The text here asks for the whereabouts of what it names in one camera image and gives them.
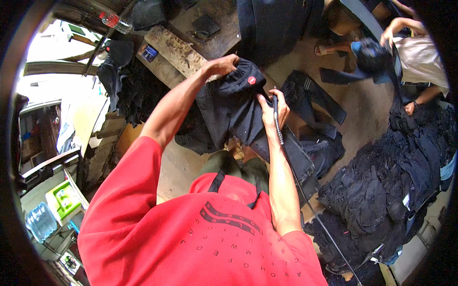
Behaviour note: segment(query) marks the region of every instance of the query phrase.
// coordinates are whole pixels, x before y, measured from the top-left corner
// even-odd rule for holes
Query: red t-shirt
[[[91,285],[327,285],[310,238],[272,229],[269,197],[216,173],[156,205],[161,148],[140,137],[91,201],[78,248]]]

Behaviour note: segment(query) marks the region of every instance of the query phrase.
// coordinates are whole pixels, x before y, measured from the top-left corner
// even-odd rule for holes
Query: handheld tool
[[[273,120],[275,122],[275,128],[277,129],[277,135],[278,135],[278,139],[280,140],[280,145],[282,147],[282,150],[283,150],[283,154],[285,155],[285,158],[286,158],[286,161],[288,162],[288,165],[289,165],[289,168],[291,169],[291,172],[293,174],[293,178],[294,178],[294,181],[296,183],[296,185],[298,186],[300,192],[303,194],[304,198],[306,198],[305,194],[304,194],[304,191],[302,190],[302,186],[300,185],[299,183],[299,180],[297,179],[297,175],[296,175],[296,172],[294,171],[294,169],[291,167],[291,161],[289,160],[289,157],[288,157],[288,154],[286,153],[286,148],[285,148],[285,145],[284,145],[284,141],[283,141],[283,135],[282,135],[282,132],[280,130],[280,125],[278,123],[278,97],[276,94],[273,94],[273,97],[272,97],[272,102],[273,102]],[[345,258],[344,254],[342,253],[342,251],[340,251],[340,248],[339,246],[337,246],[336,242],[334,241],[333,237],[331,236],[331,234],[329,233],[329,231],[327,230],[327,228],[324,226],[323,222],[321,221],[320,217],[317,215],[317,213],[315,212],[315,210],[312,208],[312,206],[310,205],[309,201],[307,200],[307,205],[310,207],[310,210],[312,211],[313,215],[315,216],[315,218],[318,220],[318,222],[320,223],[320,225],[322,226],[322,228],[324,229],[324,231],[326,232],[327,236],[331,239],[331,241],[333,242],[334,246],[336,247],[336,249],[339,251],[339,254],[340,256],[343,258],[343,260],[345,261],[345,263],[348,265],[348,267],[350,268],[350,271],[353,273],[353,276],[355,277],[356,281],[358,282],[358,285],[362,286],[361,284],[361,281],[359,280],[358,276],[356,275],[356,273],[354,272],[353,268],[350,266],[350,263],[348,262],[348,260]]]

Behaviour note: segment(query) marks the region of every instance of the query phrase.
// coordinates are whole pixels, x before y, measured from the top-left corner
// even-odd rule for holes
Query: red logo patch
[[[254,76],[250,76],[248,78],[248,83],[254,85],[256,83],[256,78]]]

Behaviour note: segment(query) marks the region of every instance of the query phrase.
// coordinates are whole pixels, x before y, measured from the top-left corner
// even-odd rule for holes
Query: black strap
[[[247,204],[246,206],[250,209],[253,209],[256,205],[257,199],[259,198],[259,194],[261,193],[261,183],[259,182],[259,178],[256,176],[256,199],[254,202]]]
[[[225,177],[224,171],[219,170],[218,174],[216,175],[215,179],[213,179],[212,184],[210,185],[210,188],[208,189],[209,193],[217,193],[219,190],[219,187],[221,186],[221,183],[223,182]],[[259,198],[259,194],[261,193],[261,183],[259,182],[259,178],[256,176],[256,199],[254,202],[247,204],[246,206],[249,207],[250,209],[253,209],[256,205],[257,199]]]
[[[224,171],[220,169],[218,171],[218,174],[216,175],[215,179],[213,179],[213,182],[210,185],[210,188],[208,189],[209,193],[217,193],[218,192],[219,186],[221,186],[221,183],[224,180],[224,176],[225,176]]]

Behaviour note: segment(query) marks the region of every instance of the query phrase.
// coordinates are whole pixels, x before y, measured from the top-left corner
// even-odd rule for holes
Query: hand
[[[286,118],[288,117],[289,107],[285,103],[283,92],[279,91],[278,89],[271,89],[269,90],[269,93],[272,95],[275,94],[278,97],[278,125],[280,126],[281,130],[285,124]],[[269,143],[280,143],[277,135],[277,128],[275,127],[275,122],[273,120],[273,108],[267,105],[267,101],[263,95],[257,94],[256,96],[259,104],[262,107],[262,121],[266,127]]]
[[[408,115],[414,114],[414,110],[415,110],[414,102],[408,103],[406,106],[404,106],[404,110]]]
[[[393,31],[388,27],[383,34],[380,36],[380,45],[384,45],[385,41],[388,40],[388,43],[390,44],[390,47],[393,48]]]
[[[240,58],[236,54],[230,54],[228,56],[213,59],[204,65],[207,69],[208,76],[226,74],[236,70],[235,64],[239,62]]]

